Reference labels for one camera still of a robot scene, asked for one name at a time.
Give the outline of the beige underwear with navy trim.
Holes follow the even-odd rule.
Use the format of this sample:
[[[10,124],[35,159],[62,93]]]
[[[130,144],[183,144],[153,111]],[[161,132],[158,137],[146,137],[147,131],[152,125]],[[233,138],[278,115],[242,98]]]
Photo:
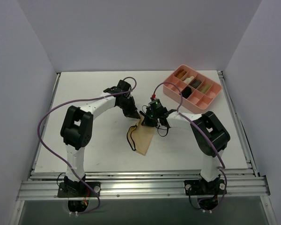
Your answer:
[[[129,127],[126,139],[132,151],[145,156],[155,134],[155,127],[143,126],[143,121],[144,117],[140,116],[135,125]]]

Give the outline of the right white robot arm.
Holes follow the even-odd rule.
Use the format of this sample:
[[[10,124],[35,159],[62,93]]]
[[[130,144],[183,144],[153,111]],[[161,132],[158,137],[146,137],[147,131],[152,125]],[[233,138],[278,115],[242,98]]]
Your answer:
[[[155,98],[140,111],[144,117],[143,126],[181,128],[192,131],[199,149],[203,152],[203,167],[200,171],[199,189],[210,193],[215,189],[215,181],[220,170],[225,168],[222,153],[230,141],[230,135],[217,116],[208,111],[203,114],[182,113],[178,109],[167,110],[160,99]]]

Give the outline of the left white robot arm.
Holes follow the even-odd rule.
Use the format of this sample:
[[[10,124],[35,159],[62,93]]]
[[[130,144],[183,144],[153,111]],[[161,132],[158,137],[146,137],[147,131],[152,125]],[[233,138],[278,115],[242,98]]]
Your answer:
[[[117,86],[105,89],[95,100],[81,107],[68,108],[60,135],[66,145],[67,161],[70,164],[64,183],[73,196],[81,196],[85,192],[84,150],[91,140],[94,120],[114,107],[122,109],[127,118],[140,118],[131,90],[131,84],[120,80]]]

